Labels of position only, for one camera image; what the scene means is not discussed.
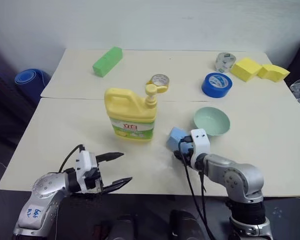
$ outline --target white table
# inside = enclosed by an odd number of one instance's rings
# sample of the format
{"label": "white table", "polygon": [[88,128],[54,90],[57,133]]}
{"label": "white table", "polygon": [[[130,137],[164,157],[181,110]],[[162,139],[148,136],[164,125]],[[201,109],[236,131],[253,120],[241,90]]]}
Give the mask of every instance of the white table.
{"label": "white table", "polygon": [[[0,181],[0,189],[29,191],[38,177],[57,171],[72,148],[82,143],[96,154],[125,153],[100,164],[106,185],[133,177],[117,193],[189,195],[184,168],[172,159],[165,143],[172,127],[192,129],[194,112],[212,106],[229,116],[231,129],[223,136],[210,137],[211,152],[260,168],[265,196],[300,196],[300,106],[280,88],[271,100],[261,92],[254,97],[257,95],[254,101],[242,99],[237,104],[230,96],[207,102],[159,100],[154,137],[147,144],[117,138],[103,100],[43,98]],[[65,168],[74,166],[75,157]],[[194,191],[200,194],[199,176],[189,172]],[[208,179],[205,187],[208,195],[226,196],[222,186]]]}
{"label": "white table", "polygon": [[[233,87],[225,98],[211,98],[203,94],[201,85],[208,73],[215,72],[217,51],[140,51],[124,50],[122,60],[105,76],[94,74],[92,65],[106,50],[66,49],[63,57],[42,92],[45,98],[103,100],[106,89],[126,88],[145,95],[145,83],[155,74],[170,78],[170,87],[159,94],[162,101],[272,101],[280,95],[292,95],[286,84],[255,77],[244,82],[231,73]],[[237,60],[250,57],[260,64],[270,64],[263,52],[232,52]]]}

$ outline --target bottle handle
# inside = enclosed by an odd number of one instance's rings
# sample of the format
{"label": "bottle handle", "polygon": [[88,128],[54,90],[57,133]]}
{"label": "bottle handle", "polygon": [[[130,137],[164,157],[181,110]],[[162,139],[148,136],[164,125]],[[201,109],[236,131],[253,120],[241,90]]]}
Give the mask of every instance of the bottle handle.
{"label": "bottle handle", "polygon": [[132,103],[139,111],[140,106],[138,104],[138,96],[129,89],[121,89],[121,88],[109,88],[104,93],[104,101],[105,104],[111,102],[112,98],[122,98],[127,99],[130,103]]}

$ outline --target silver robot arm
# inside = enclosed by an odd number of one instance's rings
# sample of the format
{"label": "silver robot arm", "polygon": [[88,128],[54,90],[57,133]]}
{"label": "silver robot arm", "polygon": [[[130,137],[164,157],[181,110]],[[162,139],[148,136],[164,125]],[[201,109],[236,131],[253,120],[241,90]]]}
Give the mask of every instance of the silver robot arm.
{"label": "silver robot arm", "polygon": [[14,239],[26,236],[46,238],[57,215],[58,207],[63,198],[72,193],[87,193],[89,189],[96,193],[106,194],[122,188],[132,177],[114,181],[104,186],[99,170],[99,163],[111,161],[123,155],[110,152],[99,156],[80,149],[75,169],[69,168],[62,173],[48,173],[40,177],[32,187],[29,200],[22,208],[13,230]]}
{"label": "silver robot arm", "polygon": [[216,154],[209,154],[210,142],[203,129],[192,130],[191,136],[184,137],[181,142],[193,145],[193,149],[183,153],[186,164],[226,188],[229,197],[226,205],[232,212],[229,239],[245,240],[253,237],[273,240],[263,205],[261,189],[264,177],[260,170],[251,164],[240,164]]}

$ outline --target blue tape roll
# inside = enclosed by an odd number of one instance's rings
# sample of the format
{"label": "blue tape roll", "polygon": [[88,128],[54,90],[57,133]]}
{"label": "blue tape roll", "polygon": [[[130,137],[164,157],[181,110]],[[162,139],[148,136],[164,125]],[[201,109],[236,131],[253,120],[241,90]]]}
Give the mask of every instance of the blue tape roll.
{"label": "blue tape roll", "polygon": [[35,104],[40,101],[40,94],[48,84],[50,77],[39,69],[28,69],[19,72],[14,82],[18,88]]}
{"label": "blue tape roll", "polygon": [[231,79],[222,73],[209,73],[201,86],[202,91],[212,98],[224,97],[232,87]]}

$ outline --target rolled blue mat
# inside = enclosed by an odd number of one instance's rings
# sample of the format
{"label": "rolled blue mat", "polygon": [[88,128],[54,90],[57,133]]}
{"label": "rolled blue mat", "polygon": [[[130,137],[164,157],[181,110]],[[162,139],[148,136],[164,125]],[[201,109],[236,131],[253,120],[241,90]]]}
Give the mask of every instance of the rolled blue mat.
{"label": "rolled blue mat", "polygon": [[50,81],[50,77],[39,69],[28,69],[19,72],[14,82],[18,88],[35,104],[40,101],[40,94]]}

